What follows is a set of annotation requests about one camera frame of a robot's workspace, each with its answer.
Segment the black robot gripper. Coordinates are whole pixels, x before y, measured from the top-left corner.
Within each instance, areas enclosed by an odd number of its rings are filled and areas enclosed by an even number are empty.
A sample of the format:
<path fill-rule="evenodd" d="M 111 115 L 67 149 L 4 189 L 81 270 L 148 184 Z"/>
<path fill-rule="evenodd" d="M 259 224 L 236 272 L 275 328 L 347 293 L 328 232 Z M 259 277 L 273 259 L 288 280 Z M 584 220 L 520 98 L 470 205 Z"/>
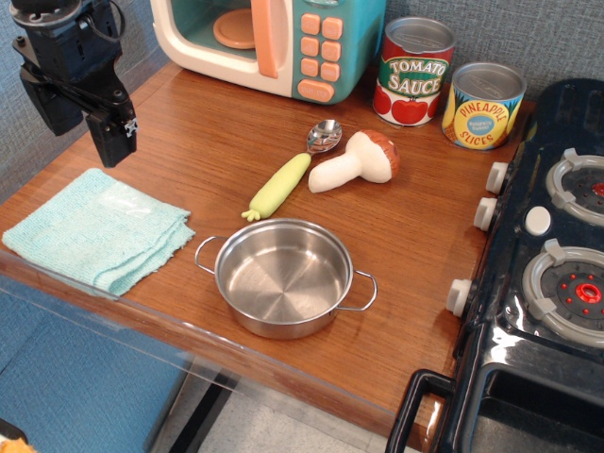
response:
<path fill-rule="evenodd" d="M 136 152 L 138 121 L 124 102 L 115 73 L 122 56 L 124 13 L 117 5 L 12 5 L 10 15 L 24 34 L 13 48 L 24 59 L 20 78 L 29 99 L 55 136 L 79 126 L 84 109 L 104 167 L 114 168 Z"/>

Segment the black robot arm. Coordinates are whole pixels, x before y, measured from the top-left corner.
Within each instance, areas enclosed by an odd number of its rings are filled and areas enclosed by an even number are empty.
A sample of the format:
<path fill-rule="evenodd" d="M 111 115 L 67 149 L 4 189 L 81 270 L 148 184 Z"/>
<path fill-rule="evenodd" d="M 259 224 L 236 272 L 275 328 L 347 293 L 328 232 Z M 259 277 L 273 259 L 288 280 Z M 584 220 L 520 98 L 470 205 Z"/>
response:
<path fill-rule="evenodd" d="M 24 35 L 20 78 L 34 107 L 57 136 L 88 125 L 103 165 L 113 168 L 137 148 L 138 123 L 115 71 L 126 19 L 114 1 L 13 1 Z"/>

